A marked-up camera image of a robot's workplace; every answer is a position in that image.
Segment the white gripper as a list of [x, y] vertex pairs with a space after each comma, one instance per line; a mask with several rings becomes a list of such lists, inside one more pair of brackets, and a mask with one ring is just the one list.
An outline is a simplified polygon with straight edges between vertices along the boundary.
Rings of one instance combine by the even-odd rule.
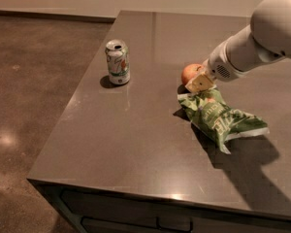
[[194, 93], [208, 90], [214, 86], [214, 80], [230, 82], [242, 78], [248, 73], [247, 44], [237, 44], [232, 41], [224, 41], [217, 46], [210, 56], [203, 62], [206, 73], [193, 77], [185, 88]]

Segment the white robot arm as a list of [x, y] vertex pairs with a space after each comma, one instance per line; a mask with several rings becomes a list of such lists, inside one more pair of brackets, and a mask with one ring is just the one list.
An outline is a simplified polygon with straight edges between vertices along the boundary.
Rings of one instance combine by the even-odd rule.
[[191, 64], [181, 73], [190, 92], [230, 82], [262, 65], [291, 59], [291, 0], [263, 0], [250, 24], [217, 46], [202, 64]]

